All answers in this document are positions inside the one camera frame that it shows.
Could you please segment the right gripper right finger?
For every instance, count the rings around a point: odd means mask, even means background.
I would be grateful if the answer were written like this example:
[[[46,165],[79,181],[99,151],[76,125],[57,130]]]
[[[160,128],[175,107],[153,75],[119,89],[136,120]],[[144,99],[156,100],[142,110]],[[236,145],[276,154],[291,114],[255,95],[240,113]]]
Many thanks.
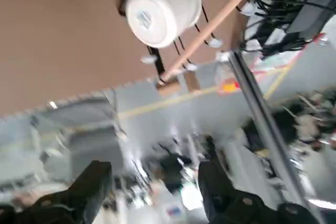
[[[235,189],[220,164],[215,161],[199,164],[198,185],[209,223],[318,223],[310,211],[301,205],[284,203],[273,210],[258,195]]]

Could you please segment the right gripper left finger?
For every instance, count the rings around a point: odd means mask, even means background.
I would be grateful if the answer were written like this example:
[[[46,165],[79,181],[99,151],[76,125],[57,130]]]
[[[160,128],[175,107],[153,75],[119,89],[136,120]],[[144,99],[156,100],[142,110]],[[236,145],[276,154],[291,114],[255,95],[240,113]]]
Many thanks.
[[[1,205],[1,223],[93,223],[112,186],[110,162],[92,161],[66,190],[17,212]]]

